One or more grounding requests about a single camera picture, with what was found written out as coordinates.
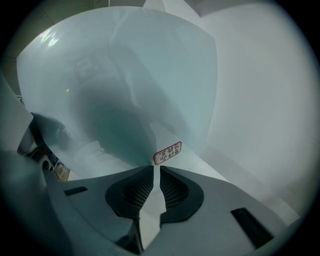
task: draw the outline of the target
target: white sticker with red border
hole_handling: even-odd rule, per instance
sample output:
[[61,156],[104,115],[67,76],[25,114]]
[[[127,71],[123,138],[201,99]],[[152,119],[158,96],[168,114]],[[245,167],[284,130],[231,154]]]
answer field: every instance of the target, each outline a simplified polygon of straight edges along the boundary
[[164,161],[167,161],[173,158],[174,156],[178,155],[181,152],[181,148],[182,148],[182,142],[179,141],[176,144],[168,146],[167,148],[159,151],[158,153],[155,153],[153,156],[154,163],[156,165],[159,165]]

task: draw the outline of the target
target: translucent panel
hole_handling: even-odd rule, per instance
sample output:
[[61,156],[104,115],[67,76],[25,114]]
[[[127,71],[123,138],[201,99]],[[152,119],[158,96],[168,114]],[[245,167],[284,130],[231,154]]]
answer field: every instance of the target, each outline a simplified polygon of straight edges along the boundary
[[80,177],[150,165],[180,141],[166,164],[196,164],[217,83],[215,40],[197,26],[156,10],[95,9],[40,34],[17,69],[46,144]]

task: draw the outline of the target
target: plastic sheet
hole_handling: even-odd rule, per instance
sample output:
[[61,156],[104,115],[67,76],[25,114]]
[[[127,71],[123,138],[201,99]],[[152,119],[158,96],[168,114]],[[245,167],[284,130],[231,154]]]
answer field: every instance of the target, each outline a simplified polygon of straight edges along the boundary
[[181,18],[136,7],[83,12],[33,40],[17,70],[46,144],[82,178],[150,165],[179,141],[172,163],[187,169],[188,152],[203,150],[216,45]]

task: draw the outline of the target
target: red bordered label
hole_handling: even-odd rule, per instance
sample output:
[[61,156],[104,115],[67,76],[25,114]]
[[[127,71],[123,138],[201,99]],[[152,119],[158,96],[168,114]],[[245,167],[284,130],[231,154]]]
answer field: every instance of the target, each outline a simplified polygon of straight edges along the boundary
[[164,161],[167,161],[174,156],[178,155],[181,152],[182,148],[182,142],[179,141],[171,146],[168,146],[167,148],[159,151],[158,153],[155,153],[153,156],[153,161],[156,165],[159,165],[163,163]]

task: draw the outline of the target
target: white wall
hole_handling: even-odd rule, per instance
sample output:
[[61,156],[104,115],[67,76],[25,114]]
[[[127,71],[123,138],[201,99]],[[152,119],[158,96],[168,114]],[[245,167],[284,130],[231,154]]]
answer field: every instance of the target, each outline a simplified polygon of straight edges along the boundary
[[303,214],[319,182],[319,74],[311,49],[275,4],[237,5],[202,20],[218,59],[208,146]]

